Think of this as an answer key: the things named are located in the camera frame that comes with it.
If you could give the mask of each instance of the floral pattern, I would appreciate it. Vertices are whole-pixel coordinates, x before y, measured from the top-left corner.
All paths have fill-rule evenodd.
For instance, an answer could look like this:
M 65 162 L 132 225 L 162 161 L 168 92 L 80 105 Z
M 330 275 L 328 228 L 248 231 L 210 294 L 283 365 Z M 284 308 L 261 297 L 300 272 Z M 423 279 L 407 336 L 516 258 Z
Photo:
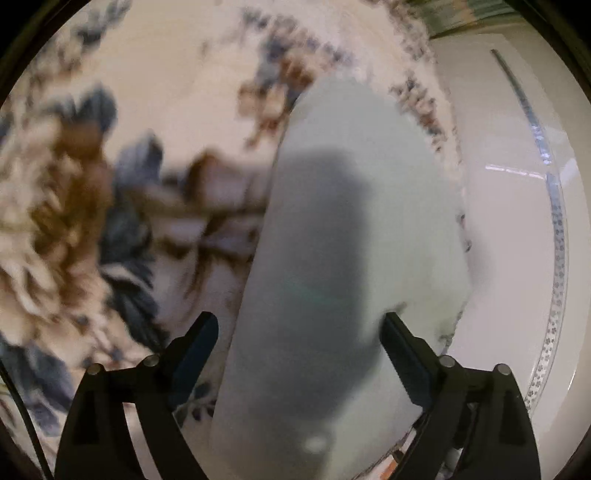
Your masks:
M 111 39 L 131 43 L 150 8 L 164 8 L 155 5 L 93 0 L 43 47 L 0 108 L 0 356 L 51 464 L 85 369 L 137 364 L 186 332 L 202 310 L 218 317 L 220 338 L 174 416 L 190 444 L 206 436 L 275 150 L 295 102 L 318 78 L 353 76 L 395 97 L 462 191 L 451 107 L 426 29 L 403 2 L 353 2 L 348 13 L 330 0 L 316 7 L 271 0 L 195 7 L 209 8 L 203 15 L 219 23 L 209 30 L 203 23 L 194 39 L 202 76 L 219 64 L 233 76 L 222 95 L 231 100 L 226 116 L 211 130 L 223 131 L 222 140 L 204 135 L 183 161 L 170 141 L 170 118 L 155 120 L 165 109 L 154 101 L 151 123 L 134 116 L 150 80 L 122 88 L 121 75 L 108 75 L 118 55 Z M 215 17 L 216 8 L 223 15 Z M 387 19 L 380 28 L 389 44 L 372 43 L 345 14 Z M 216 95 L 214 83 L 195 85 Z M 175 135 L 187 131 L 183 141 L 190 143 L 200 129 L 210 132 L 225 105 L 218 100 L 211 110 L 190 110 L 183 101 L 185 120 L 172 121 Z M 187 118 L 198 127 L 186 130 Z M 463 222 L 463 212 L 458 218 Z M 0 419 L 23 444 L 22 422 L 1 385 Z

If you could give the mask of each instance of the brown floral pattern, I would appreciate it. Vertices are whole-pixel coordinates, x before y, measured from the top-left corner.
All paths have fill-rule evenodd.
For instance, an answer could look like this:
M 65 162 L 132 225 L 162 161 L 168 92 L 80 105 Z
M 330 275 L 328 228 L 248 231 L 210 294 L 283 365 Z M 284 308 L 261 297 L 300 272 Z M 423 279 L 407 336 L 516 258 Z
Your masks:
M 225 9 L 215 17 L 215 33 L 205 23 L 194 26 L 207 34 L 191 47 L 204 69 L 229 62 L 231 111 L 225 137 L 196 143 L 174 168 L 167 163 L 175 145 L 162 125 L 153 121 L 146 129 L 144 119 L 133 118 L 141 127 L 130 130 L 130 112 L 141 106 L 135 97 L 152 79 L 135 78 L 137 85 L 118 90 L 120 78 L 108 71 L 119 48 L 110 46 L 112 58 L 101 56 L 111 34 L 131 31 L 118 38 L 133 43 L 142 16 L 152 18 L 156 30 L 145 35 L 158 37 L 150 9 L 178 7 L 172 3 L 93 0 L 39 52 L 0 108 L 0 356 L 50 463 L 85 368 L 92 362 L 134 365 L 182 335 L 202 310 L 220 320 L 220 339 L 175 416 L 189 440 L 207 435 L 267 206 L 274 151 L 298 97 L 318 78 L 353 76 L 385 97 L 394 95 L 462 189 L 451 107 L 426 29 L 405 3 L 334 6 L 326 0 L 311 11 L 283 1 L 248 5 L 199 5 L 209 9 L 203 18 Z M 387 18 L 387 28 L 380 28 L 388 44 L 372 43 L 373 36 L 347 16 L 353 14 L 366 15 L 369 24 Z M 121 43 L 121 50 L 127 46 Z M 387 73 L 379 68 L 382 59 Z M 92 87 L 78 83 L 88 78 Z M 203 88 L 215 94 L 215 85 Z M 167 116 L 154 105 L 157 115 Z M 183 110 L 185 120 L 166 120 L 187 132 L 183 138 L 222 109 L 190 108 Z M 194 130 L 183 130 L 187 118 Z M 121 136 L 125 141 L 113 149 Z M 226 140 L 235 138 L 239 148 L 232 151 Z M 257 156 L 253 164 L 244 160 Z M 0 419 L 26 449 L 14 403 L 1 388 Z

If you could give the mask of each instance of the metal screw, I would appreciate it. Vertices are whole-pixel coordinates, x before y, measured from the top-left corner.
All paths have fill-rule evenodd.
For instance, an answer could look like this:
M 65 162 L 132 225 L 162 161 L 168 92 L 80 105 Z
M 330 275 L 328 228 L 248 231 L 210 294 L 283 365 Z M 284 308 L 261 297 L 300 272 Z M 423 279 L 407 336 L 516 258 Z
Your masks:
M 442 355 L 439 357 L 439 363 L 445 368 L 451 368 L 456 364 L 456 361 L 449 355 Z
M 511 375 L 511 368 L 509 368 L 509 365 L 498 364 L 496 369 L 501 375 Z
M 155 367 L 160 362 L 160 357 L 158 355 L 150 355 L 144 358 L 144 365 L 146 367 Z
M 88 367 L 86 373 L 89 375 L 96 375 L 102 370 L 102 368 L 103 366 L 101 364 L 92 364 L 90 367 Z

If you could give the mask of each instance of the cable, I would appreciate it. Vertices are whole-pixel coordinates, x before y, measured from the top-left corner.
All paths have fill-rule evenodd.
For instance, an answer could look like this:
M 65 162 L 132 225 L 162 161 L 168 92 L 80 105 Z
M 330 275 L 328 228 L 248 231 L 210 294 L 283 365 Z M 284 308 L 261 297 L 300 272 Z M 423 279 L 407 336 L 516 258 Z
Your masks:
M 22 401 L 20 394 L 18 393 L 16 385 L 12 382 L 12 378 L 8 374 L 6 367 L 2 363 L 2 359 L 0 358 L 0 378 L 2 378 L 3 382 L 6 384 L 8 391 L 12 395 L 12 399 L 14 403 L 17 404 L 17 408 L 23 421 L 25 422 L 25 427 L 27 428 L 27 433 L 31 438 L 31 443 L 33 444 L 33 448 L 35 449 L 35 454 L 37 455 L 37 459 L 39 460 L 39 465 L 41 465 L 41 470 L 43 475 L 45 476 L 46 480 L 54 480 L 53 474 L 51 473 L 51 469 L 49 468 L 49 463 L 47 463 L 47 458 L 45 457 L 45 453 L 43 453 L 43 447 L 41 446 L 41 442 L 39 441 L 39 437 L 37 436 L 37 432 L 35 431 L 35 426 L 33 425 L 33 421 L 29 415 L 29 412 L 25 406 L 25 403 Z

